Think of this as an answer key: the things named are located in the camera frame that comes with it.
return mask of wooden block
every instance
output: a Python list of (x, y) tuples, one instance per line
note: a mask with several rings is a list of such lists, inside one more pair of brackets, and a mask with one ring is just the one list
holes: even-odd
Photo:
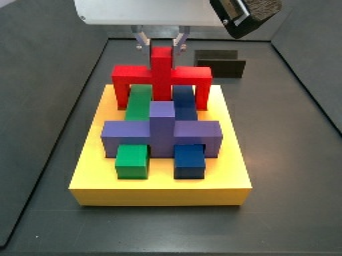
[(120, 145), (115, 161), (118, 179), (147, 179), (147, 145)]
[(204, 144), (206, 157), (218, 157), (222, 138), (218, 121), (176, 121), (175, 123), (175, 144)]
[(99, 138), (103, 142), (106, 157), (114, 158), (120, 144), (150, 144), (150, 122), (104, 121)]
[(112, 85), (106, 86), (88, 137), (70, 184), (80, 205), (175, 206), (242, 205), (251, 191), (238, 140), (219, 86), (211, 86), (209, 111), (199, 120), (219, 120), (223, 141), (218, 158), (206, 159), (206, 178), (174, 179), (174, 159), (150, 159), (147, 180), (120, 180), (114, 169), (116, 159), (104, 158), (100, 141), (104, 120), (124, 119), (115, 106)]
[(148, 120), (151, 99), (151, 85), (131, 86), (131, 93), (124, 117), (126, 120)]
[(175, 145), (175, 179), (204, 179), (204, 145)]
[(198, 120), (195, 96), (191, 85), (174, 85), (172, 100), (176, 120)]
[(174, 130), (174, 102), (152, 101), (150, 109), (151, 157), (174, 157)]

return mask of toy block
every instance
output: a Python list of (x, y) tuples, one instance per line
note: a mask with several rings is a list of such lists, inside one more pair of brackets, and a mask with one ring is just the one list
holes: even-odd
[(171, 84), (196, 86), (196, 109), (207, 110), (211, 85), (209, 67), (178, 67), (172, 69), (172, 48), (154, 47), (151, 53), (151, 70), (146, 66), (115, 66), (112, 82), (118, 109), (127, 108), (130, 84), (152, 84), (155, 101), (171, 100)]
[(151, 157), (174, 156), (174, 129), (174, 102), (152, 101), (150, 108)]
[(115, 160), (118, 179), (147, 179), (147, 145), (120, 145)]
[(174, 85), (172, 100), (176, 120), (198, 120), (195, 96), (191, 85)]
[(218, 121), (175, 122), (175, 144), (204, 144), (206, 157), (218, 157), (222, 139), (223, 135)]
[(175, 179), (204, 179), (203, 145), (175, 145)]
[(148, 120), (151, 98), (151, 85), (131, 86), (131, 93), (124, 118), (126, 120)]
[(106, 157), (116, 157), (120, 144), (150, 143), (148, 121), (106, 121), (102, 131), (102, 142)]
[(152, 74), (146, 66), (115, 66), (112, 83), (116, 95), (118, 109), (127, 108), (130, 85), (151, 84)]
[(154, 84), (154, 100), (171, 100), (172, 48), (154, 47), (151, 53), (151, 72)]
[(213, 76), (209, 67), (178, 67), (171, 70), (171, 83), (176, 85), (194, 84), (196, 109), (207, 110), (209, 93)]

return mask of black object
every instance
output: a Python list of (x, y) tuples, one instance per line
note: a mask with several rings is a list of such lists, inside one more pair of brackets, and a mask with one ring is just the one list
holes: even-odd
[(282, 9), (281, 0), (210, 0), (210, 3), (235, 39), (258, 29)]
[(0, 246), (20, 217), (107, 43), (72, 0), (0, 9)]
[(194, 66), (210, 67), (215, 78), (242, 78), (246, 60), (235, 50), (195, 50)]

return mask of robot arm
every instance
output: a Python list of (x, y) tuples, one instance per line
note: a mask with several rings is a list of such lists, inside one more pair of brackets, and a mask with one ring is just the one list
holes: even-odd
[(226, 27), (234, 38), (253, 32), (281, 10), (281, 0), (75, 0), (87, 24), (131, 25), (138, 48), (150, 52), (142, 25), (178, 25), (174, 53), (184, 50), (190, 26)]

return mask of gray table surface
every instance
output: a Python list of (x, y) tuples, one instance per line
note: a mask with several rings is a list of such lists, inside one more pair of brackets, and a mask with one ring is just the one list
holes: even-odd
[(342, 254), (342, 140), (273, 46), (190, 41), (239, 50), (242, 79), (222, 85), (254, 186), (242, 207), (80, 207), (68, 191), (115, 64), (144, 64), (112, 40), (87, 82), (4, 255), (74, 253)]

